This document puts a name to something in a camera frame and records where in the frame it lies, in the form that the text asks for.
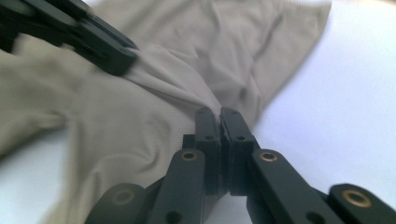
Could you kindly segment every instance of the white table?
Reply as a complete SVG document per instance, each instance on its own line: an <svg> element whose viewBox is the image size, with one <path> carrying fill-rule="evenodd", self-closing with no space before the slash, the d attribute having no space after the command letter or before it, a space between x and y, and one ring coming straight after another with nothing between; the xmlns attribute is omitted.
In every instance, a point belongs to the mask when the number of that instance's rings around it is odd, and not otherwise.
<svg viewBox="0 0 396 224"><path fill-rule="evenodd" d="M396 208L396 5L334 2L327 29L254 130L314 188L364 187ZM0 163L0 223L32 224L62 185L67 131ZM208 224L251 223L243 197L225 197Z"/></svg>

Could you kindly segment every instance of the beige fabric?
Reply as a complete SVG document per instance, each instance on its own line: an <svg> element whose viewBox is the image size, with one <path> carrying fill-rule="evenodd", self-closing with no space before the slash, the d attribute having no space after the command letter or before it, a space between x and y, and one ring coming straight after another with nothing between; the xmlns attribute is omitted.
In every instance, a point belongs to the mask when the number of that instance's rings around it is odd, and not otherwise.
<svg viewBox="0 0 396 224"><path fill-rule="evenodd" d="M109 188L166 173L194 111L239 110L252 127L317 43L330 5L280 0L107 0L95 13L140 48L124 78L33 38L0 53L0 154L47 130L71 135L47 223L83 223Z"/></svg>

